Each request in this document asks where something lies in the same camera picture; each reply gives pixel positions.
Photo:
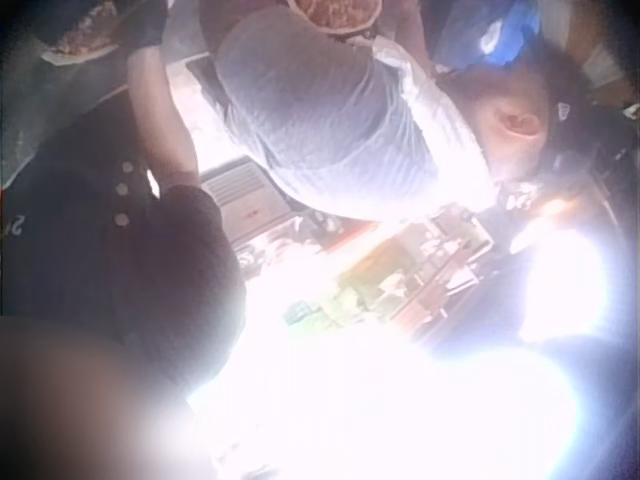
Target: ear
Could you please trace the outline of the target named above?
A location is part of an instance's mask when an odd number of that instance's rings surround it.
[[[516,135],[528,140],[544,136],[542,122],[533,113],[507,113],[500,111],[497,117],[501,126],[510,135]]]

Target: blurry object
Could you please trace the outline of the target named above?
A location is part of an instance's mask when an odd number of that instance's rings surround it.
[[[538,217],[533,219],[520,233],[511,241],[509,251],[512,255],[520,253],[531,247],[554,230],[554,223],[548,217]]]
[[[118,48],[113,39],[117,23],[118,12],[113,0],[104,0],[74,30],[65,33],[55,45],[49,45],[42,58],[62,66],[103,57]]]
[[[382,11],[382,0],[289,0],[291,9],[330,35],[370,28]]]
[[[547,217],[553,217],[561,213],[567,207],[567,202],[561,198],[556,198],[547,202],[541,209],[541,213]]]
[[[574,231],[540,244],[529,274],[526,341],[590,333],[603,314],[606,278],[595,247]]]

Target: person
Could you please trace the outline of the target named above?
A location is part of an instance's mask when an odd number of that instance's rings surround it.
[[[276,1],[201,0],[229,131],[289,196],[362,220],[493,204],[535,169],[545,84],[526,63],[436,82],[419,2],[384,1],[373,42],[329,37]]]
[[[188,395],[242,331],[245,286],[171,97],[167,3],[119,12],[128,91],[45,141],[2,194],[2,314],[121,343]]]

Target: pizza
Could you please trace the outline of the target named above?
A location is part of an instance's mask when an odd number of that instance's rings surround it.
[[[382,0],[289,0],[289,6],[320,31],[346,35],[370,28],[382,11]]]
[[[118,11],[113,0],[103,0],[76,28],[48,46],[42,58],[55,65],[68,65],[102,57],[118,47],[113,38],[117,23]]]

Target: sleeve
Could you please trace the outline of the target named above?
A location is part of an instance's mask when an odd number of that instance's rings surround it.
[[[246,289],[220,210],[203,190],[175,186],[153,214],[144,253],[146,318],[136,342],[184,392],[221,370],[245,324]]]

